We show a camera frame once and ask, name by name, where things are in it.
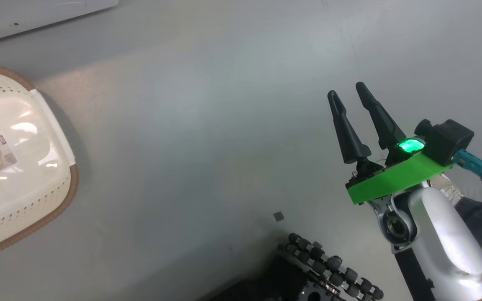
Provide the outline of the white front-load washing machine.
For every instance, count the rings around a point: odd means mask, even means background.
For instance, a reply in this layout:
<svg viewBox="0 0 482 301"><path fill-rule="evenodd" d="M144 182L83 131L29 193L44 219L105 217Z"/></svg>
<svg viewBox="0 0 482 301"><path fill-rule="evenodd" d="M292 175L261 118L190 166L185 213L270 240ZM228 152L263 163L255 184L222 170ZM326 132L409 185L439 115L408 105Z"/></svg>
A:
<svg viewBox="0 0 482 301"><path fill-rule="evenodd" d="M112 8L119 0L0 0L0 38Z"/></svg>

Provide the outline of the cream perforated laundry basket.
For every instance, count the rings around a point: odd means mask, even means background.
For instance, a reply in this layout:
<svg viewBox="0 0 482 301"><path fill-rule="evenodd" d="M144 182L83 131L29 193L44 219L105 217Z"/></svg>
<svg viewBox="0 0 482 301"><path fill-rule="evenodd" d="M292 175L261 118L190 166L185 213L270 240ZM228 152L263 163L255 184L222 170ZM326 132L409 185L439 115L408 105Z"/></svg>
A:
<svg viewBox="0 0 482 301"><path fill-rule="evenodd" d="M19 162L0 171L0 251L59 217L73 202L79 172L72 148L43 95L0 67L0 134Z"/></svg>

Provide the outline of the white sneaker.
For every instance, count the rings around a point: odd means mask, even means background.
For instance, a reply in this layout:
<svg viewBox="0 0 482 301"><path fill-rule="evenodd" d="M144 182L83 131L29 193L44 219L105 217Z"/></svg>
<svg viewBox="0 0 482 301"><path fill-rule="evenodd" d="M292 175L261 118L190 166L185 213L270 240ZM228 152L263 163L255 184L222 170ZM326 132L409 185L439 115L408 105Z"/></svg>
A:
<svg viewBox="0 0 482 301"><path fill-rule="evenodd" d="M428 183L442 192L454 207L464 198L461 189L443 173L430 179Z"/></svg>

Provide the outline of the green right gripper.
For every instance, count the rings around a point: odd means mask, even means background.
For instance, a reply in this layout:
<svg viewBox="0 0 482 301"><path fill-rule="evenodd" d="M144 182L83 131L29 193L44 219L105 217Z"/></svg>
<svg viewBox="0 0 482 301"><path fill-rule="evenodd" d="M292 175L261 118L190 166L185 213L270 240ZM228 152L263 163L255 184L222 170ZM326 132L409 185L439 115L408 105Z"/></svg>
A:
<svg viewBox="0 0 482 301"><path fill-rule="evenodd" d="M354 204L362 204L406 190L453 168L453 163L442 166L425 156L422 153L425 143L421 139L407 139L363 82L357 82L355 88L363 107L371 116L379 138L379 147L388 151L385 165L390 167L383 169L380 164L369 160L372 154L370 148L360 141L354 131L340 97L335 91L330 91L327 97L343 162L356 163L358 176L375 173L359 183L347 184L348 194Z"/></svg>

